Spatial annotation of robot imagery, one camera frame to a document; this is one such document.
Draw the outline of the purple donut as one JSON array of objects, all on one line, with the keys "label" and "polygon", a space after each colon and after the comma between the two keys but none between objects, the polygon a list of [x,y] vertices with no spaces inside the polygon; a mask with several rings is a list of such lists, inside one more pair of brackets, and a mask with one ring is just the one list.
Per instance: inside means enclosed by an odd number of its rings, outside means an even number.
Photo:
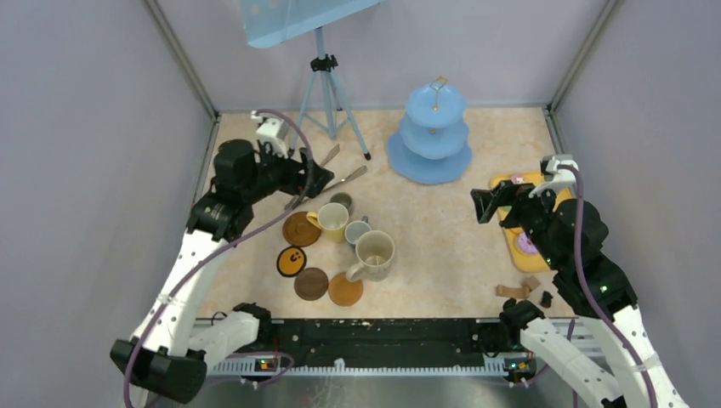
[{"label": "purple donut", "polygon": [[516,235],[514,244],[517,251],[524,256],[533,256],[539,253],[536,246],[531,242],[529,236],[524,232]]}]

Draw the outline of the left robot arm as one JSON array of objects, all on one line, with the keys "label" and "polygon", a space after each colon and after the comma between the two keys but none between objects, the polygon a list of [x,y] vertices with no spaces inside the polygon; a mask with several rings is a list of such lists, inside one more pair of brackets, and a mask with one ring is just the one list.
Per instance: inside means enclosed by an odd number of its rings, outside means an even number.
[{"label": "left robot arm", "polygon": [[117,339],[111,348],[111,360],[123,374],[125,406],[133,404],[132,387],[188,403],[208,370],[237,349],[269,347],[272,328],[251,312],[231,312],[197,334],[192,329],[229,251],[289,214],[248,231],[254,205],[277,191],[316,197],[333,179],[333,172],[316,162],[308,141],[299,153],[295,160],[268,142],[245,139],[220,145],[209,188],[190,210],[179,254],[156,301],[131,337]]}]

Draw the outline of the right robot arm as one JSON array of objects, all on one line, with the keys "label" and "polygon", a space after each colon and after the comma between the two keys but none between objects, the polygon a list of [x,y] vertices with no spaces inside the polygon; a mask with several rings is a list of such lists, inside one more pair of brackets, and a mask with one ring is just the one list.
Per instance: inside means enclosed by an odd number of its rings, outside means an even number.
[{"label": "right robot arm", "polygon": [[557,293],[598,344],[607,369],[585,355],[527,300],[504,307],[501,344],[533,352],[590,407],[685,407],[644,328],[638,297],[626,273],[602,252],[609,231],[598,210],[576,198],[559,201],[551,189],[499,182],[470,192],[480,224],[507,208],[501,228],[522,230],[554,271]]}]

